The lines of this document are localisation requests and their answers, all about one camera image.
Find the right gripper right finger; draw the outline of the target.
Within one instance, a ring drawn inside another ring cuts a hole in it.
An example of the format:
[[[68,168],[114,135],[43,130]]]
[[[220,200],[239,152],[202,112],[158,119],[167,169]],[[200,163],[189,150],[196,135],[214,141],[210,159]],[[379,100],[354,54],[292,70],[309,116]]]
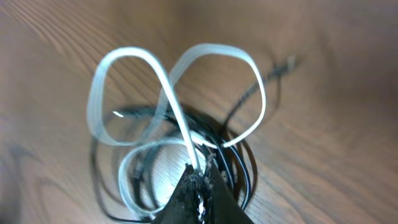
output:
[[[209,162],[205,171],[205,223],[253,224],[235,201],[217,166]]]

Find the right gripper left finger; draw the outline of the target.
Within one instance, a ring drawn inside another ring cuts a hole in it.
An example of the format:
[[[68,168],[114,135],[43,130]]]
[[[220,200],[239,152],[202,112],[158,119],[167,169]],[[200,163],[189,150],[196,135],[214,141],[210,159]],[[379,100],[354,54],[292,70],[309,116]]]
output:
[[[193,174],[192,165],[186,165],[172,196],[151,224],[198,224],[198,195],[189,180]]]

